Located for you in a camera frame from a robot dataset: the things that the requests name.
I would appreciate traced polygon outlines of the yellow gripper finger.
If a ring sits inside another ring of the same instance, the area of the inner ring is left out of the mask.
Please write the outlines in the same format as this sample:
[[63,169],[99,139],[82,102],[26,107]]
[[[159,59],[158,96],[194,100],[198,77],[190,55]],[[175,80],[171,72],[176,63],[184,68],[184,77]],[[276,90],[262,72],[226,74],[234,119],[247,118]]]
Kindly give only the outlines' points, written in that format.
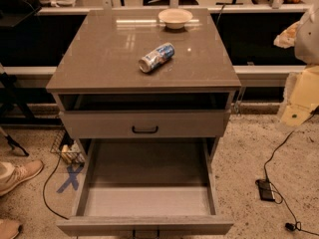
[[283,97],[278,112],[280,122],[297,127],[307,121],[319,107],[319,66],[306,66],[300,73],[290,73]]

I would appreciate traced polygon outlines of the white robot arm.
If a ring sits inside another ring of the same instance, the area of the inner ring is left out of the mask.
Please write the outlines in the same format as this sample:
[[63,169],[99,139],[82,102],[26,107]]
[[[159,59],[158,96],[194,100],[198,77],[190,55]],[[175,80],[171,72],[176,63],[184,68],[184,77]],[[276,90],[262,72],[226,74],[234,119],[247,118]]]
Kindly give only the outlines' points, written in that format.
[[299,126],[319,107],[319,4],[312,5],[273,44],[293,47],[295,57],[306,64],[301,73],[286,81],[286,105],[280,119],[288,126]]

